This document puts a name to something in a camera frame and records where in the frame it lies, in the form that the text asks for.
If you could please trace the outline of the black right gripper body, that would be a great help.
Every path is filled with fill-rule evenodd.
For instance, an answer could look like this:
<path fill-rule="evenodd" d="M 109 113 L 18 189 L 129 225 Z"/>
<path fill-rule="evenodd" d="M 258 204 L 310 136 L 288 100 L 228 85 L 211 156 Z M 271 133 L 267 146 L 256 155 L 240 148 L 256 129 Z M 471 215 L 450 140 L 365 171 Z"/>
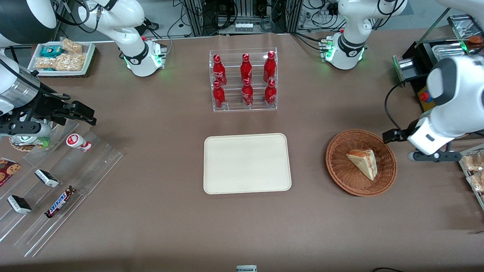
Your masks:
<path fill-rule="evenodd" d="M 76 116 L 70 112 L 68 103 L 44 94 L 36 95 L 28 106 L 28 122 L 46 119 L 49 122 L 65 124 L 67 119 L 76 119 Z"/>

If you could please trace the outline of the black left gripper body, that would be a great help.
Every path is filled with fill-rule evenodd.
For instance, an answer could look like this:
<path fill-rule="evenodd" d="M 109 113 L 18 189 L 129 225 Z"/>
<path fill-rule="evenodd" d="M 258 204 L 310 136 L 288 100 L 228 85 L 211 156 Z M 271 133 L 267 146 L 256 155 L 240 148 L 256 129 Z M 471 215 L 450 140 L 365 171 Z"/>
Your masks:
<path fill-rule="evenodd" d="M 382 133 L 382 139 L 384 144 L 389 144 L 391 142 L 405 142 L 409 136 L 408 129 L 390 129 Z"/>

